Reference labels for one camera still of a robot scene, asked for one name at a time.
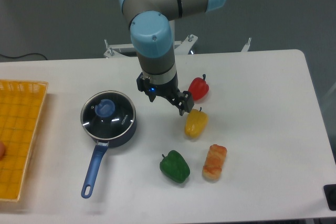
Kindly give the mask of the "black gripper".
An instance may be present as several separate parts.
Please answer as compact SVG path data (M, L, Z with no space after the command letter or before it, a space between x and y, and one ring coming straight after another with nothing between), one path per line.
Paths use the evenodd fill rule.
M137 78L137 87L140 92L148 96L150 102L153 102L156 97L167 99L178 108L180 116L185 112L190 113L194 106L192 94L189 91L181 92L178 89L177 76L165 84L153 84L141 73Z

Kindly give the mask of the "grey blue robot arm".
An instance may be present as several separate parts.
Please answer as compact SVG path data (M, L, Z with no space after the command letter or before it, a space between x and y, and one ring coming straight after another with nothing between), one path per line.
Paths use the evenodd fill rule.
M151 101L162 97L176 106L180 114L194 106L188 91L178 88L174 53L174 36L170 22L224 6L226 0L119 0L130 31L141 74L139 91Z

